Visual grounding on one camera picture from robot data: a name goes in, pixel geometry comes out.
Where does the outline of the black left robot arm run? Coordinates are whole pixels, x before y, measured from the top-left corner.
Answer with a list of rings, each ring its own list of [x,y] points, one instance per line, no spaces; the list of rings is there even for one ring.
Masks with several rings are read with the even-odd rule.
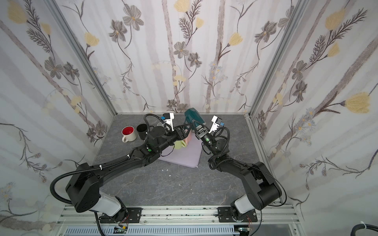
[[[157,126],[147,132],[142,145],[133,148],[125,156],[93,166],[87,163],[79,165],[66,186],[71,205],[77,213],[101,212],[101,220],[125,222],[130,215],[125,204],[119,197],[102,193],[100,188],[128,171],[152,164],[161,157],[164,149],[187,138],[192,129],[192,125],[184,124],[169,132]]]

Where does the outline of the dark green ceramic mug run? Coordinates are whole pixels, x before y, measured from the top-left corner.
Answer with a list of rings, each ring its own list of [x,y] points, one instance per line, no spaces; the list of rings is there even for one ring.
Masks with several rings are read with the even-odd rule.
[[[206,124],[205,120],[195,108],[188,109],[184,114],[186,123],[191,124],[193,128]]]

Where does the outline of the black ceramic mug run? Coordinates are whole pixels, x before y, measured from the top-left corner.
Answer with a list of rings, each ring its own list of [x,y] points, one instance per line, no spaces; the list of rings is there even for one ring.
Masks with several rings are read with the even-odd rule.
[[[150,126],[147,124],[140,124],[136,128],[136,131],[141,140],[145,140],[147,138],[149,130],[150,130]]]

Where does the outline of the light green ceramic mug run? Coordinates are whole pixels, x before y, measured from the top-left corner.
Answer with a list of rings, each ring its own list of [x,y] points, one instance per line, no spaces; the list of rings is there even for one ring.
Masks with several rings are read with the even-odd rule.
[[[186,148],[187,142],[185,140],[178,140],[174,142],[174,149]]]

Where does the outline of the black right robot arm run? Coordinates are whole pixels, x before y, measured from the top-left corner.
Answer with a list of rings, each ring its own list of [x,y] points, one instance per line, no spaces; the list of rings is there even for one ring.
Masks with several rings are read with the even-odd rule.
[[[201,124],[195,128],[195,135],[210,151],[209,168],[229,173],[239,178],[243,184],[245,195],[230,205],[234,220],[241,220],[251,210],[262,210],[282,196],[277,180],[264,163],[241,162],[228,155],[229,135],[211,134],[208,128]]]

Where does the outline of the cream mug red inside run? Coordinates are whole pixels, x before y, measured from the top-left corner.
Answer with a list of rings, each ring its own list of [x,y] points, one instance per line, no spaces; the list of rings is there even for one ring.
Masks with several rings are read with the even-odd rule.
[[[135,131],[135,128],[132,126],[126,126],[122,129],[122,142],[132,142],[137,139],[137,133]]]

